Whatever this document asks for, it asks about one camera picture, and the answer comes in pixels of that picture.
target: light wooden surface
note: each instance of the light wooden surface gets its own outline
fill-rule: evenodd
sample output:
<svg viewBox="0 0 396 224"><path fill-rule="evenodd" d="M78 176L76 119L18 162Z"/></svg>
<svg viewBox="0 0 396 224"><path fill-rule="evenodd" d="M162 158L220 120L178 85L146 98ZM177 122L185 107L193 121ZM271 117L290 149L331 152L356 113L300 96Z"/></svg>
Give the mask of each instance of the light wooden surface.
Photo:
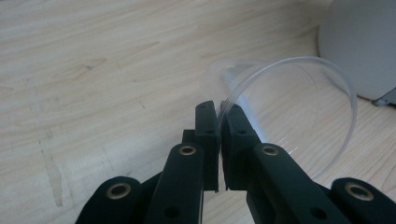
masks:
<svg viewBox="0 0 396 224"><path fill-rule="evenodd" d="M116 175L163 168L219 58L317 54L330 1L1 1L0 223L73 223ZM396 200L396 111L359 99L353 137L318 182ZM252 223L243 192L206 193L204 223Z"/></svg>

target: white object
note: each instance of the white object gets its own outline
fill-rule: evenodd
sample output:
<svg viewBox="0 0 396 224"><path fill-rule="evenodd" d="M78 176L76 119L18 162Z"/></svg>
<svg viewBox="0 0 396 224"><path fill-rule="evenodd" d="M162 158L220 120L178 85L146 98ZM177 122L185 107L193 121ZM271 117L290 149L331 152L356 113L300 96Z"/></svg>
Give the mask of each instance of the white object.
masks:
<svg viewBox="0 0 396 224"><path fill-rule="evenodd" d="M358 95L380 99L396 87L396 1L334 0L318 46L320 57L340 66Z"/></svg>

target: wood grain surface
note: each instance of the wood grain surface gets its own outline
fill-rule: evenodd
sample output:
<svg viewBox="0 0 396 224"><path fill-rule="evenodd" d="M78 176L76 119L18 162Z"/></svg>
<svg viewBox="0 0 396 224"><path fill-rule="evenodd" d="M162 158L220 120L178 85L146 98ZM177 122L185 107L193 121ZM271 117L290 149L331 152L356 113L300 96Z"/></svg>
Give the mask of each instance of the wood grain surface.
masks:
<svg viewBox="0 0 396 224"><path fill-rule="evenodd" d="M209 65L317 55L330 2L1 1L0 223L74 223L107 179L159 173L193 128ZM352 139L318 182L357 177L395 201L395 114L359 99ZM219 179L203 222L253 223L246 193Z"/></svg>

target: black plastic part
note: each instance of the black plastic part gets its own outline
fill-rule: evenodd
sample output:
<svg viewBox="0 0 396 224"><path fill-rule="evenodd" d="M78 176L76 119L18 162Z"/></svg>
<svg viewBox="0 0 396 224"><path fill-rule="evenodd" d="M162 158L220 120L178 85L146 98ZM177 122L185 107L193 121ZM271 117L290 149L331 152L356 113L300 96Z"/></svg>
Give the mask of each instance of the black plastic part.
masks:
<svg viewBox="0 0 396 224"><path fill-rule="evenodd" d="M226 188L248 190L252 179L248 154L261 141L239 105L233 105L222 125L221 156Z"/></svg>
<svg viewBox="0 0 396 224"><path fill-rule="evenodd" d="M188 143L173 147L145 223L201 223L203 171L204 150L200 146Z"/></svg>
<svg viewBox="0 0 396 224"><path fill-rule="evenodd" d="M276 213L264 193L247 191L247 205L256 224L275 223Z"/></svg>
<svg viewBox="0 0 396 224"><path fill-rule="evenodd" d="M122 185L113 188L111 195L120 196L121 193L127 192L123 186L130 186L129 193L119 199L109 198L108 191L118 184ZM109 179L88 200L76 223L128 223L134 220L132 212L136 208L140 193L141 186L135 179L124 176Z"/></svg>
<svg viewBox="0 0 396 224"><path fill-rule="evenodd" d="M252 170L276 212L276 223L349 223L282 147L258 144L251 160Z"/></svg>
<svg viewBox="0 0 396 224"><path fill-rule="evenodd" d="M143 223L145 215L149 209L149 203L151 202L154 190L157 187L158 181L160 180L162 173L159 173L152 178L148 179L140 185L142 191L140 193L139 200L132 212L131 217L134 218L132 223L140 224Z"/></svg>
<svg viewBox="0 0 396 224"><path fill-rule="evenodd" d="M212 101L195 107L195 130L185 130L182 142L195 143L204 149L204 190L218 192L220 132Z"/></svg>
<svg viewBox="0 0 396 224"><path fill-rule="evenodd" d="M326 194L327 197L329 197L330 190L321 186L320 184L317 183L317 186L323 191L324 194Z"/></svg>
<svg viewBox="0 0 396 224"><path fill-rule="evenodd" d="M353 223L396 223L396 203L361 180L335 180L330 197Z"/></svg>

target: scratch on table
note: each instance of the scratch on table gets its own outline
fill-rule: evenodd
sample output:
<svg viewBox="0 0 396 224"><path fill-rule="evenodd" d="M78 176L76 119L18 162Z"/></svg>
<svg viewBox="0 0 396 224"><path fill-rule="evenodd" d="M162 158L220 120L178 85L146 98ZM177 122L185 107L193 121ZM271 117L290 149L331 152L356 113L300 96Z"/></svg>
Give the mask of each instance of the scratch on table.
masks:
<svg viewBox="0 0 396 224"><path fill-rule="evenodd" d="M105 152L105 154L106 154L106 158L107 158L107 162L108 162L108 164L110 165L110 169L111 169L111 171L115 171L114 170L114 167L113 167L113 164L111 164L111 160L110 160L110 158L108 157L108 154L107 154L107 150L106 150L106 148L105 147L103 147L103 151Z"/></svg>
<svg viewBox="0 0 396 224"><path fill-rule="evenodd" d="M60 207L63 205L61 172L59 171L58 166L56 166L49 150L41 148L41 154L43 155L44 163L46 164L47 176L49 177L53 198L56 206Z"/></svg>
<svg viewBox="0 0 396 224"><path fill-rule="evenodd" d="M143 105L143 103L141 101L139 101L139 103L142 106L142 108L145 110L146 109L145 105Z"/></svg>
<svg viewBox="0 0 396 224"><path fill-rule="evenodd" d="M52 189L52 195L55 200L56 206L60 207L63 205L62 202L62 176L58 169L55 161L52 158L51 149L52 144L52 131L50 129L38 128L40 127L40 114L42 113L42 106L40 104L40 96L38 94L37 87L35 85L35 80L33 78L26 79L27 87L27 99L29 101L29 106L32 113L37 116L35 121L35 133L38 137L38 144L41 149L41 154L46 166L47 176L49 177L49 184Z"/></svg>

